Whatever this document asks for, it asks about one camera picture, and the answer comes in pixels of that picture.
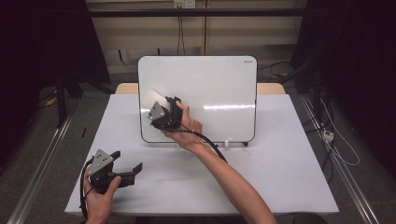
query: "power cord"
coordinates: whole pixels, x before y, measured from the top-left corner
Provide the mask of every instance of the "power cord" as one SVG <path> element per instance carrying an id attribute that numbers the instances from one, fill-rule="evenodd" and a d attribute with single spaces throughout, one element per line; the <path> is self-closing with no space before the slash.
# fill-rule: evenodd
<path id="1" fill-rule="evenodd" d="M 340 137 L 346 142 L 346 144 L 350 147 L 350 149 L 353 151 L 353 153 L 355 154 L 355 156 L 356 156 L 356 158 L 358 159 L 358 161 L 355 162 L 355 163 L 352 163 L 352 162 L 349 162 L 349 161 L 344 160 L 343 157 L 339 154 L 337 148 L 336 148 L 335 146 L 333 146 L 333 147 L 330 146 L 329 140 L 323 139 L 324 142 L 327 144 L 328 148 L 332 151 L 332 153 L 334 153 L 334 155 L 335 155 L 338 159 L 340 159 L 343 163 L 348 164 L 348 165 L 351 165 L 351 166 L 357 166 L 357 165 L 359 165 L 360 162 L 361 162 L 361 159 L 359 158 L 358 153 L 355 151 L 355 149 L 353 148 L 353 146 L 350 145 L 350 144 L 348 143 L 348 141 L 344 138 L 344 136 L 341 135 L 340 132 L 338 132 L 337 128 L 335 127 L 334 123 L 332 122 L 332 118 L 331 118 L 331 116 L 330 116 L 329 110 L 327 109 L 325 103 L 323 102 L 322 99 L 320 99 L 320 101 L 321 101 L 322 104 L 324 105 L 324 109 L 325 109 L 327 115 L 329 116 L 329 121 L 330 121 L 330 123 L 332 124 L 332 127 L 333 127 L 334 130 L 338 133 L 338 135 L 340 135 Z"/>
<path id="2" fill-rule="evenodd" d="M 218 156 L 224 160 L 225 162 L 227 162 L 227 160 L 225 160 L 224 156 L 221 154 L 221 152 L 219 151 L 219 148 L 217 145 L 215 145 L 212 141 L 210 141 L 209 138 L 207 138 L 206 136 L 204 136 L 201 133 L 196 132 L 195 130 L 190 130 L 189 128 L 187 128 L 184 124 L 182 124 L 180 122 L 181 126 L 183 126 L 185 129 L 187 130 L 180 130 L 180 129 L 162 129 L 160 128 L 160 130 L 163 131 L 167 131 L 167 132 L 171 132 L 171 133 L 193 133 L 195 135 L 197 135 L 198 137 L 200 137 L 201 139 L 203 139 L 204 141 L 206 141 L 214 150 L 215 152 L 218 154 Z"/>

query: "white tabletop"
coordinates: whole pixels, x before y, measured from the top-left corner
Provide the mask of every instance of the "white tabletop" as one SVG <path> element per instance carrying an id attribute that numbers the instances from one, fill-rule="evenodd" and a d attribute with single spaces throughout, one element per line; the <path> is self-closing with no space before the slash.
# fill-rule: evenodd
<path id="1" fill-rule="evenodd" d="M 289 96 L 258 95 L 257 100 L 256 136 L 248 147 L 221 148 L 228 163 L 252 184 L 276 214 L 338 212 Z M 114 165 L 117 173 L 131 171 L 143 162 L 135 184 L 117 190 L 114 214 L 237 213 L 216 180 L 188 151 L 147 146 L 140 135 L 137 95 L 110 97 L 87 160 L 98 148 L 108 154 L 120 150 L 121 157 Z M 80 214 L 78 182 L 65 212 Z"/>

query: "forearm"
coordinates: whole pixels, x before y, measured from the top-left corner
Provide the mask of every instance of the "forearm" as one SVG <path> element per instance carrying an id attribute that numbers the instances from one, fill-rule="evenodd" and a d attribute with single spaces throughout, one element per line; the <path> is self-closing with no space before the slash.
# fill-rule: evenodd
<path id="1" fill-rule="evenodd" d="M 204 144 L 195 146 L 191 152 L 216 178 L 230 202 L 248 223 L 276 223 L 260 194 L 232 166 Z"/>

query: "wire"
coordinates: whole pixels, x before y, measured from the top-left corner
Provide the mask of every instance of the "wire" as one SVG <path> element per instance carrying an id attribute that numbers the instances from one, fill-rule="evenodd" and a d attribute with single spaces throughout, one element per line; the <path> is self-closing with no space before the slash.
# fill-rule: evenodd
<path id="1" fill-rule="evenodd" d="M 88 192 L 85 194 L 84 198 L 87 198 L 87 195 L 91 192 L 91 190 L 93 190 L 95 187 L 90 188 L 90 190 L 88 190 Z"/>
<path id="2" fill-rule="evenodd" d="M 187 128 L 187 127 L 186 127 L 184 124 L 182 124 L 181 122 L 180 122 L 180 124 L 181 124 L 184 128 L 186 128 L 187 130 L 180 130 L 180 129 L 162 129 L 162 128 L 159 128 L 159 129 L 160 129 L 160 130 L 163 130 L 163 131 L 167 131 L 167 132 L 173 132 L 173 133 L 193 133 L 193 134 L 197 135 L 198 137 L 202 138 L 204 141 L 206 141 L 206 142 L 215 150 L 215 152 L 219 155 L 219 157 L 220 157 L 222 160 L 224 160 L 225 162 L 227 162 L 227 160 L 224 158 L 224 156 L 223 156 L 223 155 L 221 154 L 221 152 L 219 151 L 218 146 L 215 145 L 212 141 L 210 141 L 209 138 L 207 138 L 206 136 L 204 136 L 204 135 L 201 134 L 201 133 L 195 132 L 194 130 L 190 130 L 189 128 Z"/>
<path id="3" fill-rule="evenodd" d="M 267 65 L 267 66 L 265 66 L 265 67 L 258 68 L 257 70 L 262 70 L 262 69 L 265 69 L 265 68 L 269 68 L 269 67 L 272 67 L 272 66 L 277 65 L 277 64 L 280 64 L 280 63 L 289 63 L 289 62 L 273 63 L 273 64 Z"/>
<path id="4" fill-rule="evenodd" d="M 178 17 L 178 41 L 177 41 L 177 55 L 178 55 L 178 49 L 180 49 L 180 33 L 181 33 L 180 17 Z"/>
<path id="5" fill-rule="evenodd" d="M 183 54 L 186 55 L 186 49 L 184 48 L 184 28 L 183 28 L 183 18 L 180 17 L 180 26 L 181 26 L 181 42 L 183 44 Z"/>
<path id="6" fill-rule="evenodd" d="M 326 110 L 326 113 L 327 113 L 327 115 L 329 116 L 329 121 L 332 123 L 332 127 L 333 127 L 334 130 L 338 133 L 338 135 L 340 135 L 340 137 L 346 142 L 346 144 L 350 147 L 350 149 L 352 149 L 352 151 L 353 151 L 353 153 L 355 154 L 355 156 L 356 156 L 356 158 L 358 159 L 358 161 L 355 162 L 355 163 L 352 163 L 352 162 L 349 162 L 349 161 L 344 160 L 344 159 L 342 158 L 342 156 L 339 154 L 339 152 L 336 151 L 336 147 L 335 147 L 335 146 L 333 146 L 333 147 L 334 147 L 334 148 L 333 148 L 332 146 L 330 146 L 330 144 L 329 144 L 329 142 L 328 142 L 327 140 L 324 140 L 324 141 L 325 141 L 326 144 L 328 145 L 329 149 L 334 153 L 334 155 L 335 155 L 338 159 L 340 159 L 343 163 L 348 164 L 348 165 L 351 165 L 351 166 L 359 165 L 359 163 L 361 163 L 361 159 L 359 158 L 358 153 L 357 153 L 357 152 L 355 151 L 355 149 L 348 143 L 348 141 L 344 138 L 344 136 L 341 135 L 340 132 L 338 132 L 337 128 L 335 127 L 334 123 L 332 122 L 331 115 L 330 115 L 328 109 L 326 108 L 326 105 L 324 106 L 324 109 Z"/>
<path id="7" fill-rule="evenodd" d="M 88 218 L 88 210 L 87 210 L 87 204 L 85 204 L 85 196 L 87 196 L 87 194 L 91 191 L 88 191 L 88 193 L 84 196 L 84 175 L 85 175 L 85 171 L 87 170 L 87 167 L 92 164 L 93 162 L 93 157 L 88 160 L 87 162 L 85 162 L 84 167 L 82 168 L 81 171 L 81 177 L 79 180 L 79 200 L 80 200 L 80 208 L 81 208 L 81 212 L 82 215 L 85 217 L 85 219 Z"/>

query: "gray floor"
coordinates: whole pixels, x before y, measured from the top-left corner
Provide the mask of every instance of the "gray floor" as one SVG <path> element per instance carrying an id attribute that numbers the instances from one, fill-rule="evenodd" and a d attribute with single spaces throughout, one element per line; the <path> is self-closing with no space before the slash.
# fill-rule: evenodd
<path id="1" fill-rule="evenodd" d="M 275 66 L 273 73 L 283 74 L 289 70 L 285 66 Z M 112 79 L 111 87 L 116 87 L 121 82 L 136 80 L 134 74 L 112 75 Z M 260 81 L 264 82 L 269 79 L 268 69 L 259 71 Z M 67 215 L 64 208 L 75 185 L 81 165 L 90 149 L 109 96 L 84 84 L 82 86 L 85 91 L 81 99 L 67 99 L 67 103 L 70 105 L 78 103 L 77 111 L 49 170 L 46 172 L 44 182 L 25 218 L 25 223 L 79 223 L 83 220 L 81 217 Z M 290 95 L 301 122 L 309 120 L 301 97 L 296 93 L 292 81 L 285 85 L 285 90 Z M 337 106 L 336 101 L 332 102 L 332 107 L 337 129 L 357 150 L 361 158 L 360 165 L 348 167 L 350 172 L 374 208 L 379 223 L 396 223 L 396 213 L 394 212 L 396 211 L 396 180 L 373 158 L 364 141 L 352 132 L 352 127 L 344 117 L 342 109 Z M 0 175 L 0 223 L 7 223 L 11 216 L 50 144 L 56 124 L 56 105 L 48 107 L 39 105 L 15 157 L 9 161 L 4 172 Z M 318 134 L 308 133 L 307 137 L 318 157 L 318 162 L 322 163 L 326 153 Z M 336 135 L 335 139 L 345 160 L 354 161 L 355 157 L 347 145 L 339 136 Z M 330 170 L 328 164 L 325 172 L 328 174 Z M 329 186 L 340 208 L 340 213 L 323 217 L 329 223 L 365 223 L 336 169 L 334 169 Z M 292 215 L 278 215 L 276 219 L 278 223 L 291 223 Z M 112 217 L 109 223 L 134 223 L 134 218 Z"/>

